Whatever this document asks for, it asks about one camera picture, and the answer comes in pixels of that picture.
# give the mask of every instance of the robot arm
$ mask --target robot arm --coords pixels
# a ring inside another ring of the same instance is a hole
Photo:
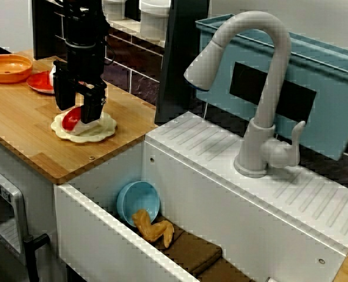
[[[66,18],[67,63],[54,62],[53,88],[60,110],[75,105],[76,92],[84,96],[81,122],[98,120],[106,102],[106,84],[101,79],[105,63],[105,36],[109,24],[101,0],[55,0]],[[93,85],[89,88],[79,82]]]

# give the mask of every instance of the faucet handle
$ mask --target faucet handle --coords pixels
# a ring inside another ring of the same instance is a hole
[[[299,164],[300,155],[299,155],[299,138],[305,129],[306,122],[299,122],[292,130],[292,145],[287,148],[288,155],[288,166],[296,166]]]
[[[301,121],[292,130],[292,144],[280,142],[275,138],[270,138],[262,144],[260,152],[263,159],[273,167],[282,169],[286,166],[296,166],[299,164],[299,138],[305,128],[306,122]]]
[[[301,134],[303,132],[303,129],[305,129],[306,122],[301,121],[299,122],[292,130],[292,146],[298,146],[299,145],[299,138],[301,137]]]

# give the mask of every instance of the orange plate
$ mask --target orange plate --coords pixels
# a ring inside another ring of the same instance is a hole
[[[25,80],[32,72],[33,63],[26,57],[0,55],[0,83],[17,83]]]
[[[54,94],[54,88],[50,85],[50,71],[31,75],[26,83],[34,90],[46,94]]]

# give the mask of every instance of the orange bowl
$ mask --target orange bowl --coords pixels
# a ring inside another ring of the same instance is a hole
[[[0,55],[0,83],[17,83],[25,80],[32,72],[33,63],[26,57]]]

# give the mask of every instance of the butcher block counter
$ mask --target butcher block counter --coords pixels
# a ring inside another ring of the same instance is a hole
[[[49,71],[57,57],[34,60],[32,74]],[[55,134],[50,125],[62,113],[55,95],[38,93],[26,82],[0,85],[0,143],[54,184],[75,176],[141,142],[153,130],[155,107],[108,83],[103,111],[117,122],[115,134],[101,142],[74,143]],[[82,95],[77,94],[76,105]]]

